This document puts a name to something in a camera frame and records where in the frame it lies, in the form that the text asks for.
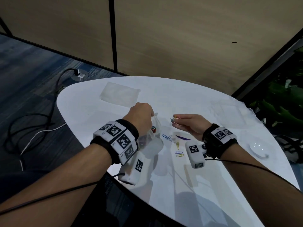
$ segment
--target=hand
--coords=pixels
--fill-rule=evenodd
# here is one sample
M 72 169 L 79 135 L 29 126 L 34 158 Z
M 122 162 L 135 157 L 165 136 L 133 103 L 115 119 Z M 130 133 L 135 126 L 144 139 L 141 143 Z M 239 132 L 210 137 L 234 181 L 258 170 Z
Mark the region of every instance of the hand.
M 173 127 L 187 131 L 197 140 L 202 141 L 203 133 L 211 126 L 211 123 L 201 115 L 175 114 Z
M 146 135 L 148 130 L 152 128 L 152 116 L 154 116 L 154 111 L 148 103 L 136 103 L 123 119 L 136 127 L 140 137 Z

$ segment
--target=clear plastic bag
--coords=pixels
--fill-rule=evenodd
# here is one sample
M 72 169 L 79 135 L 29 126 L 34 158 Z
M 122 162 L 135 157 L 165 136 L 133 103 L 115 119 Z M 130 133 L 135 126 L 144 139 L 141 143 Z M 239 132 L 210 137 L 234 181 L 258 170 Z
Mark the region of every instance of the clear plastic bag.
M 150 129 L 146 135 L 138 138 L 137 143 L 139 149 L 144 149 L 155 137 L 161 133 L 161 123 L 157 118 L 158 113 L 155 113 L 151 118 L 152 129 Z

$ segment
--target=white table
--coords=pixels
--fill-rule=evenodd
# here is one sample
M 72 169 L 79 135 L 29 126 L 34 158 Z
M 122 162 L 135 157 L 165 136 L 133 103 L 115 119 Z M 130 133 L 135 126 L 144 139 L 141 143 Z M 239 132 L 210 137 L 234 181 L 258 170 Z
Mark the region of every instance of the white table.
M 138 102 L 147 102 L 158 112 L 165 135 L 178 131 L 170 125 L 174 113 L 201 114 L 217 123 L 210 102 L 232 99 L 197 84 L 158 77 L 113 77 L 73 84 L 59 94 L 57 105 L 84 147 L 89 145 L 94 131 L 129 111 L 127 107 L 99 99 L 107 82 L 141 89 Z M 241 129 L 231 131 L 238 136 L 240 144 L 249 141 L 245 138 L 247 135 L 241 135 Z M 261 138 L 274 149 L 273 158 L 258 160 L 299 187 L 286 156 L 268 130 L 256 124 L 245 132 Z M 180 151 L 186 153 L 182 145 Z M 122 184 L 161 213 L 186 226 L 263 226 L 221 162 L 209 161 L 205 167 L 193 169 L 187 155 L 177 158 L 176 145 L 163 137 L 144 151 L 146 159 L 139 183 L 135 186 Z M 114 164 L 108 172 L 115 175 L 119 169 L 120 165 Z

